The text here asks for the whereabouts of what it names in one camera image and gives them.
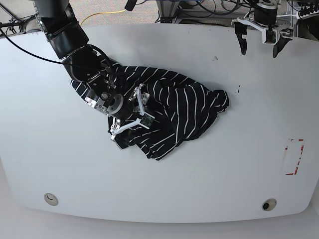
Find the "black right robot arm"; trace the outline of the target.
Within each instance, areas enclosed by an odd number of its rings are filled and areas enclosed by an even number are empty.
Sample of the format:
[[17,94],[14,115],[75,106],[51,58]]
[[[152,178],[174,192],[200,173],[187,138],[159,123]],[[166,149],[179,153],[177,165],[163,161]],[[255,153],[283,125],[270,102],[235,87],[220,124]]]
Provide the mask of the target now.
[[113,118],[111,138],[138,125],[149,129],[154,117],[145,111],[143,84],[125,98],[124,74],[115,70],[100,48],[88,43],[69,1],[35,0],[33,4],[47,41],[72,80],[85,88],[86,103]]

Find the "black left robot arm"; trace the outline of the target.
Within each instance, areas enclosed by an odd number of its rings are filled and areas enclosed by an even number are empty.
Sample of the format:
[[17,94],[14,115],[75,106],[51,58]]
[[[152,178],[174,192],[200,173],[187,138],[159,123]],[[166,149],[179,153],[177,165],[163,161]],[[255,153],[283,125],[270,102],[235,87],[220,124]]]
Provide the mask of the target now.
[[253,2],[252,6],[252,13],[232,20],[241,54],[245,55],[247,52],[247,39],[243,36],[247,35],[247,29],[251,27],[261,32],[262,43],[273,46],[273,57],[276,58],[287,43],[292,41],[294,29],[288,24],[277,23],[276,0],[259,0]]

